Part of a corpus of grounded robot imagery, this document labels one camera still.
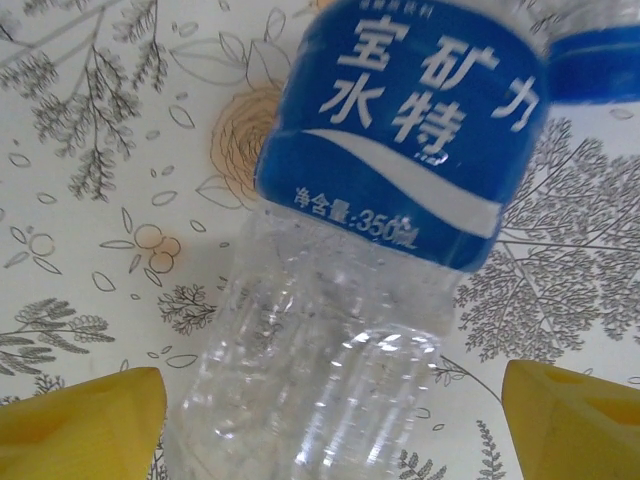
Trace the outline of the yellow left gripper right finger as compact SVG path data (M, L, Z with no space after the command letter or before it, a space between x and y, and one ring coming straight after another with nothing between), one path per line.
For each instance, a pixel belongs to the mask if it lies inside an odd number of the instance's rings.
M525 479L637 479L639 391L511 360L502 406Z

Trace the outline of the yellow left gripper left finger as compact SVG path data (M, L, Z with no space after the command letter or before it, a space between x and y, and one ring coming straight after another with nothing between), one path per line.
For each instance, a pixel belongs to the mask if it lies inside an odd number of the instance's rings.
M3 479L144 479L161 435L160 371L138 367L1 408Z

